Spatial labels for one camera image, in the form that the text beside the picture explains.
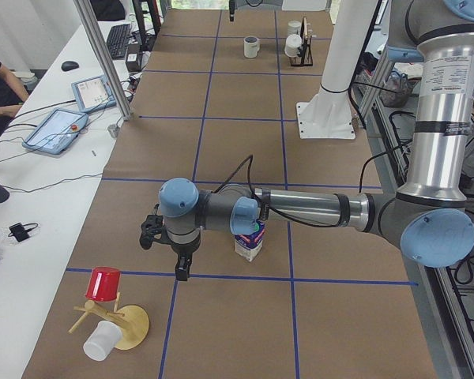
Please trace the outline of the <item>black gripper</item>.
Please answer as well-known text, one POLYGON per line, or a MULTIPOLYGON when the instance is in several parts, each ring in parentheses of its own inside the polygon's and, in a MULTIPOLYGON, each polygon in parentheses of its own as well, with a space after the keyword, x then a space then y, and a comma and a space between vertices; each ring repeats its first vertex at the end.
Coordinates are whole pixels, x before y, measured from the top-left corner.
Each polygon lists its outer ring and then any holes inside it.
POLYGON ((192 254, 198 250, 199 246, 199 235, 193 241, 188 243, 171 243, 171 248, 178 254, 175 266, 175 277, 178 281, 187 281, 190 278, 192 254))

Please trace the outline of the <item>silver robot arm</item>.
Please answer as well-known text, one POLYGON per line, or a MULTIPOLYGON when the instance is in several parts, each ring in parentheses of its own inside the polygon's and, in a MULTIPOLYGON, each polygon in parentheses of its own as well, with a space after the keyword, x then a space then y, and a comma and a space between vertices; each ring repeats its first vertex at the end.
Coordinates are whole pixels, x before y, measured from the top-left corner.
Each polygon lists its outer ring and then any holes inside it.
POLYGON ((173 178, 160 188, 140 243, 169 245, 175 275, 185 281, 203 230, 250 235, 261 221, 308 227, 353 227, 384 238, 406 257, 444 268, 474 246, 459 181, 472 131, 474 1, 395 1, 386 50, 395 62, 421 62, 422 79, 405 183, 393 195, 319 194, 240 186, 226 180, 213 191, 173 178))

